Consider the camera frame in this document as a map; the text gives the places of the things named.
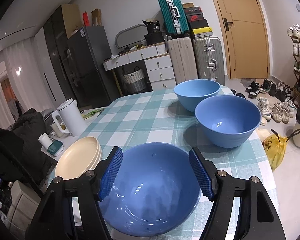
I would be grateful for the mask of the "beige hard suitcase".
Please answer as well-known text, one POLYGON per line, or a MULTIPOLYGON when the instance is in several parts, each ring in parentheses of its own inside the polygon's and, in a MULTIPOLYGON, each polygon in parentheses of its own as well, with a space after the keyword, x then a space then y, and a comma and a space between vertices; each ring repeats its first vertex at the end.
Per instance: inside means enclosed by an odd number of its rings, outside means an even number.
POLYGON ((182 37, 168 40, 167 47, 172 61, 176 84, 198 79, 191 39, 182 37))

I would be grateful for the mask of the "large blue bowl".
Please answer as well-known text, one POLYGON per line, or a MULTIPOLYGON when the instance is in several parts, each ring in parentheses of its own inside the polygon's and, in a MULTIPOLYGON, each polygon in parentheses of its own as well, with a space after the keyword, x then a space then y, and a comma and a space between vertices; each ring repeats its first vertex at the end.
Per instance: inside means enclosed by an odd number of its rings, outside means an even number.
POLYGON ((216 146, 242 145, 261 123, 261 112, 247 99, 234 95, 209 97, 194 111, 206 137, 216 146))

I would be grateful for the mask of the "yellow plastic bag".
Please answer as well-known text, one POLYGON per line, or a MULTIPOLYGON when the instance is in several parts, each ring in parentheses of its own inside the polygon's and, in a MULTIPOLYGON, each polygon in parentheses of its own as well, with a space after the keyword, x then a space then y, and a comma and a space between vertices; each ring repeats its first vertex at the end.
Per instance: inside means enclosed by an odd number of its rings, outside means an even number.
POLYGON ((262 142, 264 151, 267 155, 271 170, 275 171, 282 163, 288 141, 300 134, 300 129, 293 131, 288 137, 282 137, 275 130, 271 129, 272 134, 262 142))

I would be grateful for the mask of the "grey oval mirror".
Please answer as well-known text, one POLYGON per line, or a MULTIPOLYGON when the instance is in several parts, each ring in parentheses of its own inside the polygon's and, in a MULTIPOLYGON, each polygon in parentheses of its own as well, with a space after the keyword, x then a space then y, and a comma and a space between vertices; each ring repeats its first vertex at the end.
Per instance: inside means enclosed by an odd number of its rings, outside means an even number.
POLYGON ((144 24, 137 24, 120 31, 115 36, 115 46, 117 49, 135 46, 145 43, 145 35, 148 34, 144 24))

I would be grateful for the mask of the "teal checkered tablecloth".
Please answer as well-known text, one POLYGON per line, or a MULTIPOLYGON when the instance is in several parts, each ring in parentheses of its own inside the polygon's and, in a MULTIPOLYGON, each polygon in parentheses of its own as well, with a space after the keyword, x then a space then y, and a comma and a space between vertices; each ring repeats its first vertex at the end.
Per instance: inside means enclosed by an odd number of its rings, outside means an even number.
MULTIPOLYGON (((262 181, 277 213, 279 202, 275 179, 268 158, 254 131, 241 146, 233 149, 213 145, 204 135, 193 113, 184 109, 172 89, 163 89, 121 97, 112 102, 79 136, 96 137, 105 159, 113 146, 127 150, 146 142, 174 144, 186 152, 197 146, 206 159, 232 177, 262 181)), ((160 236, 137 238, 108 226, 114 239, 199 239, 212 207, 201 195, 196 209, 176 229, 160 236)))

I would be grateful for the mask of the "silver hard suitcase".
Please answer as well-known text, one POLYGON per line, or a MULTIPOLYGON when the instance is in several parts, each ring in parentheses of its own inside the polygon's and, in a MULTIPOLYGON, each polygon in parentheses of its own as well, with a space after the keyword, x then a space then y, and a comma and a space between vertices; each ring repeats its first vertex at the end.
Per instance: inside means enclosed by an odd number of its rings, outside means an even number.
POLYGON ((218 37, 205 36, 193 41, 198 77, 225 85, 224 60, 218 37))

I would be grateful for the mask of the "black refrigerator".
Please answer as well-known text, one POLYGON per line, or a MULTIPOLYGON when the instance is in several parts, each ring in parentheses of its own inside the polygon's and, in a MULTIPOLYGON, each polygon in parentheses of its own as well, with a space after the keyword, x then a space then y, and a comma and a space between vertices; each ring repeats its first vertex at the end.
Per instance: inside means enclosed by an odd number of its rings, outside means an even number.
POLYGON ((106 107, 120 97, 113 74, 104 61, 111 49, 103 26, 83 27, 68 39, 69 81, 78 106, 106 107))

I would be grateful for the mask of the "teal hard suitcase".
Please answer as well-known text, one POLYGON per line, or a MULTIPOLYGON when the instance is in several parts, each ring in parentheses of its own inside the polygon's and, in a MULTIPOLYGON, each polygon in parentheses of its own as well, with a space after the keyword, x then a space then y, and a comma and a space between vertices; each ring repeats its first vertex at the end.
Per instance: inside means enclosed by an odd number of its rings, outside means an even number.
POLYGON ((189 37, 190 29, 181 0, 158 0, 166 34, 171 38, 189 37))

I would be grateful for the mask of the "woven laundry basket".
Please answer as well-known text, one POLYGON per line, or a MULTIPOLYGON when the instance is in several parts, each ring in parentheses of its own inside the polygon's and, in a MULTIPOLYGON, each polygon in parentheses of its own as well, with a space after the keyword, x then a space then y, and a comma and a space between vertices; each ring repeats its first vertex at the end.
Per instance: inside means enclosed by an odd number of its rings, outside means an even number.
POLYGON ((142 92, 147 89, 146 78, 143 70, 136 66, 133 72, 127 72, 122 67, 123 83, 130 94, 142 92))

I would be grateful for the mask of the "white desk with drawers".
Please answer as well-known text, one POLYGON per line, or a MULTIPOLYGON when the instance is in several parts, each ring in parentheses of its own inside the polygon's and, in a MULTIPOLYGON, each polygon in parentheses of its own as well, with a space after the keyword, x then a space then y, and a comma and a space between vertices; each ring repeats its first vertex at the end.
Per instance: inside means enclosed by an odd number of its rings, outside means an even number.
POLYGON ((121 96, 129 94, 122 79, 123 71, 133 67, 143 70, 147 85, 145 91, 172 89, 176 86, 171 57, 164 42, 116 55, 104 61, 103 66, 114 76, 121 96))

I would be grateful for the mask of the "cream plate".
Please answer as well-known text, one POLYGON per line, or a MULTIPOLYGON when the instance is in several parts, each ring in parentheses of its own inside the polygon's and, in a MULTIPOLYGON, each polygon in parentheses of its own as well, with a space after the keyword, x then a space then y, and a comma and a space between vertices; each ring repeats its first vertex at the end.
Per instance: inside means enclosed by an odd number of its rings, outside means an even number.
POLYGON ((100 144, 97 143, 96 158, 94 159, 94 162, 87 168, 87 170, 94 170, 98 162, 101 160, 102 160, 102 148, 100 144))
POLYGON ((74 142, 59 159, 55 176, 63 180, 80 177, 96 158, 98 140, 95 137, 84 137, 74 142))

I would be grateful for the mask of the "black bag on desk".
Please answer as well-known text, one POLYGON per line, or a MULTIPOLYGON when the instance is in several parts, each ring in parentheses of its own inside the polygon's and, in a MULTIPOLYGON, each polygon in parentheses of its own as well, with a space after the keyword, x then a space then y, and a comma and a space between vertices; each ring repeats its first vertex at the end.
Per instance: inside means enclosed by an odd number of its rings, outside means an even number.
POLYGON ((160 30, 160 22, 158 20, 149 19, 143 20, 142 22, 147 28, 148 33, 145 35, 145 40, 148 45, 164 42, 162 31, 160 30))

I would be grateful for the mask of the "green packet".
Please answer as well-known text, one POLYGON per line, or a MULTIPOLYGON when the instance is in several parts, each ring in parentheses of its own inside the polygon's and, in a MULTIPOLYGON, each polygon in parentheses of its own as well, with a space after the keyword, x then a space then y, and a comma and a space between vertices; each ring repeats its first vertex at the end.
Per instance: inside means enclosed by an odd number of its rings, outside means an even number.
POLYGON ((84 114, 82 116, 83 116, 83 119, 86 120, 86 119, 89 119, 90 117, 93 117, 95 115, 102 113, 103 111, 104 111, 104 109, 97 109, 97 110, 90 111, 89 113, 84 114))

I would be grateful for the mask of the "light blue bowl back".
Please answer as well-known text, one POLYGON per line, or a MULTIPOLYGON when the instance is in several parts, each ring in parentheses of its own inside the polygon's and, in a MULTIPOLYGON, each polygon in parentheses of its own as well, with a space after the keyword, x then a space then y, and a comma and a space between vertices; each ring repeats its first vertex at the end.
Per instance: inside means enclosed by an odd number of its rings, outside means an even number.
POLYGON ((188 111, 194 112, 198 103, 218 94, 221 86, 218 82, 207 79, 184 81, 173 89, 180 104, 188 111))

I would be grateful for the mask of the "white electric kettle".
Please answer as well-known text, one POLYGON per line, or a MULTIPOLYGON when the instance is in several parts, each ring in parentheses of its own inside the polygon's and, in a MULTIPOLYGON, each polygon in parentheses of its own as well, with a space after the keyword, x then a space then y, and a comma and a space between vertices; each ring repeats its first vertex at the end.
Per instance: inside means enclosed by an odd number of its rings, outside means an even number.
POLYGON ((61 133, 68 133, 74 137, 81 135, 87 128, 87 123, 83 119, 78 107, 77 100, 69 99, 62 103, 57 109, 51 114, 55 121, 58 129, 61 133), (65 129, 62 129, 61 125, 57 120, 59 116, 65 125, 65 129))

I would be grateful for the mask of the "wooden door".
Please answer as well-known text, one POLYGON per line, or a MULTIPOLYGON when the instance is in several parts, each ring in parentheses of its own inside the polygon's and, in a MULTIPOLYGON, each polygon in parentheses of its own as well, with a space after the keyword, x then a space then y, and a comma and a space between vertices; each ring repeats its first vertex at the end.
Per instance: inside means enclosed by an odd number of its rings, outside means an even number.
POLYGON ((269 44, 258 0, 213 0, 231 79, 269 76, 269 44))

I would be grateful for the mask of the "white cup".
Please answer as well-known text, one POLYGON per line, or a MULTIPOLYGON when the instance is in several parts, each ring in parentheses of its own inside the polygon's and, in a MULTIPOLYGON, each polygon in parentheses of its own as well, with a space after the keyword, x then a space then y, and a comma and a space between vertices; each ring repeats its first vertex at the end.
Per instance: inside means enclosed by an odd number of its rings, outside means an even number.
POLYGON ((39 136, 38 141, 41 143, 41 145, 47 150, 51 144, 52 140, 49 138, 49 136, 46 133, 43 133, 39 136))

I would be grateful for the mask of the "teal lid food container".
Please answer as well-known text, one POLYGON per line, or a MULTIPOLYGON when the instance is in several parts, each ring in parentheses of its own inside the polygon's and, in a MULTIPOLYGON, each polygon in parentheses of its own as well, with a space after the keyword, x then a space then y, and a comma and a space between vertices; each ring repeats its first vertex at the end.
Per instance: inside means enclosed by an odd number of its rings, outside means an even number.
POLYGON ((53 156, 58 156, 64 149, 63 142, 54 140, 52 144, 47 148, 47 152, 53 156))

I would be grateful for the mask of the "stack of shoe boxes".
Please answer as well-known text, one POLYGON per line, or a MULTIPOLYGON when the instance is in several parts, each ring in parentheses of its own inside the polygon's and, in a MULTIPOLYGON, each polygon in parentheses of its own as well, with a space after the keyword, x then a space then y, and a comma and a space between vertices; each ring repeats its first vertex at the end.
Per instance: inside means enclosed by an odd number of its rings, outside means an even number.
POLYGON ((201 7, 195 7, 193 3, 184 3, 183 9, 187 18, 192 40, 213 35, 212 28, 204 17, 201 7))

